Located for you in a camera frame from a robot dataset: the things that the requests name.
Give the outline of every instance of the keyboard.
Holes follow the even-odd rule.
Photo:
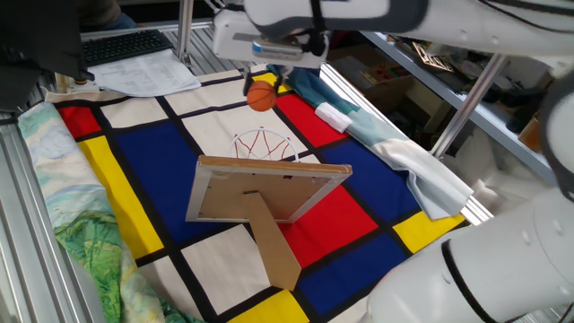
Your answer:
[[[172,48],[171,42],[156,30],[139,31],[82,43],[83,59],[88,67]]]

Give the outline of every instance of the blue square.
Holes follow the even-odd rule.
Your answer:
[[[172,123],[116,135],[116,139],[176,242],[221,225],[186,222],[197,156]]]
[[[355,140],[326,149],[322,153],[330,163],[352,166],[352,175],[347,183],[385,221],[418,207],[404,178]]]
[[[400,247],[388,235],[381,234],[301,279],[297,285],[317,313],[323,315],[405,260]]]

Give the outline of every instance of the yellow stripe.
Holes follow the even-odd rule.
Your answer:
[[[266,73],[259,76],[253,76],[254,81],[267,81],[271,85],[275,85],[275,81],[277,81],[277,76],[273,73]],[[279,93],[290,91],[291,88],[287,84],[283,84],[279,87]]]
[[[405,246],[414,253],[451,231],[464,220],[464,216],[457,214],[432,221],[424,212],[419,212],[395,225],[393,229],[401,237]]]
[[[241,313],[230,323],[307,323],[309,319],[289,291],[280,291]]]
[[[138,259],[162,249],[163,244],[110,151],[106,137],[100,136],[78,145],[106,188],[109,203],[116,214],[119,232],[134,258]]]

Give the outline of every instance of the small basketball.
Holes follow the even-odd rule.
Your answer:
[[[275,88],[266,81],[254,82],[248,91],[248,105],[255,111],[264,112],[275,106]]]

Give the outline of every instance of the green patterned fabric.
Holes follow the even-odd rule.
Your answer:
[[[26,141],[57,240],[88,272],[107,322],[201,323],[161,300],[123,242],[106,189],[51,103],[22,114]]]

